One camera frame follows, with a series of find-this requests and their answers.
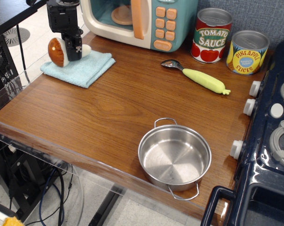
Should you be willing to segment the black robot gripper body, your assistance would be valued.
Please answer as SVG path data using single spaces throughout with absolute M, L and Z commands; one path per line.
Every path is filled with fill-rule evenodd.
M 52 32 L 60 33 L 62 39 L 79 39 L 83 31 L 78 26 L 77 6 L 79 0 L 48 0 L 47 13 Z

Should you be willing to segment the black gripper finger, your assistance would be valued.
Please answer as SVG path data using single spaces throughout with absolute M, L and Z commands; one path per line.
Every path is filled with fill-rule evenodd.
M 77 61 L 82 58 L 82 38 L 66 36 L 64 38 L 69 61 Z

